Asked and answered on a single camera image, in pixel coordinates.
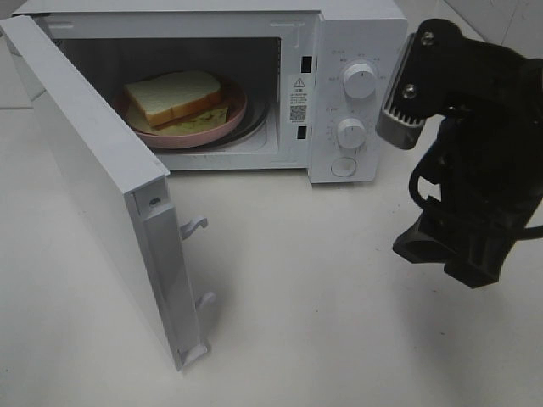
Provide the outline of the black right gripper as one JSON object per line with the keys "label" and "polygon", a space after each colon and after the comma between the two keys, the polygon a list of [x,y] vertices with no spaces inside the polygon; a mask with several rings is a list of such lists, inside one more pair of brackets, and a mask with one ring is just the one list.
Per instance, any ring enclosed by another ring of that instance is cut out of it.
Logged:
{"label": "black right gripper", "polygon": [[422,213],[393,249],[469,287],[490,285],[516,242],[542,235],[529,226],[542,200],[541,60],[424,20],[400,51],[376,132],[412,149],[434,115],[436,139],[408,183]]}

